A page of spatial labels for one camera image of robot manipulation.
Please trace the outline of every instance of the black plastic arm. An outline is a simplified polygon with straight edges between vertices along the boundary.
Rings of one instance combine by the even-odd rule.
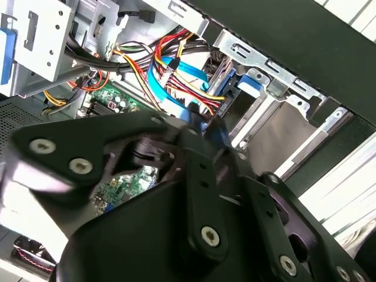
[[[73,206],[89,207],[101,181],[159,168],[156,187],[69,235],[54,281],[370,281],[278,177],[253,173],[220,120],[204,136],[198,130],[136,112],[12,135],[2,194],[22,185],[39,203],[29,212],[44,210],[55,223],[73,221],[64,216]],[[51,147],[35,149],[37,139],[55,150],[41,153]],[[77,158],[91,170],[72,167]]]

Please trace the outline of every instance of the motherboard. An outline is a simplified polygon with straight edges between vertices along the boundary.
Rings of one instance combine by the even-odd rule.
[[[146,106],[116,89],[111,84],[107,84],[101,90],[93,92],[91,96],[91,99],[96,99],[115,113],[129,113],[146,108]]]
[[[157,169],[144,166],[137,173],[117,176],[110,183],[101,183],[92,200],[96,214],[108,212],[133,197],[152,188],[157,180]]]

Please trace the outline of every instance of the metal bracket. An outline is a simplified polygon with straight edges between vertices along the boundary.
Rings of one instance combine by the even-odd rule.
[[[328,136],[328,132],[348,112],[339,107],[326,121],[276,170],[278,177],[284,177],[296,164],[301,163]]]
[[[13,21],[17,21],[14,16],[1,13],[0,28],[12,29]]]
[[[204,34],[209,21],[202,14],[180,0],[143,0],[179,25],[199,36]]]
[[[247,76],[252,78],[254,81],[257,81],[259,84],[261,84],[264,88],[269,85],[270,78],[268,78],[266,75],[264,75],[262,72],[260,72],[256,68],[250,68],[247,71]]]
[[[319,97],[322,101],[327,98],[225,29],[221,31],[213,45],[242,65],[255,66],[264,70],[307,100],[313,96]]]
[[[297,95],[288,96],[286,102],[289,103],[291,106],[297,108],[301,115],[305,118],[305,120],[308,120],[307,112],[311,107],[311,105],[308,102],[306,102],[302,98],[299,98]]]
[[[118,35],[125,28],[129,16],[118,21],[119,5],[111,0],[98,0],[92,15],[93,21],[90,24],[88,35],[85,41],[85,47],[93,52],[98,53],[105,59],[109,59],[113,48],[115,47]],[[98,21],[105,17],[103,25],[98,26]]]
[[[15,0],[14,29],[18,30],[15,60],[41,77],[58,77],[74,13],[58,0]]]

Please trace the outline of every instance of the blue ribbon cable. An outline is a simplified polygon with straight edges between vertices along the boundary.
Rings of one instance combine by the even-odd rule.
[[[169,64],[173,58],[171,57],[162,57],[162,61],[165,64]],[[149,68],[147,72],[147,80],[150,86],[150,89],[154,92],[157,98],[161,101],[162,104],[165,104],[170,109],[171,113],[174,114],[177,118],[186,120],[189,118],[189,112],[186,107],[180,104],[176,99],[172,98],[166,90],[159,84],[153,73],[154,67]],[[202,84],[202,89],[207,90],[209,88],[209,83],[207,81],[206,74],[193,66],[190,66],[186,63],[180,62],[178,69],[182,72],[188,73],[189,75],[194,76],[195,78],[200,79]]]
[[[162,57],[162,62],[165,64],[169,64],[172,61],[173,58],[171,57]],[[189,75],[194,76],[197,79],[200,79],[203,83],[201,86],[201,89],[206,91],[209,88],[209,81],[207,80],[206,73],[204,73],[200,69],[196,69],[194,66],[188,65],[184,62],[180,61],[179,66],[177,67],[178,70],[188,73]]]

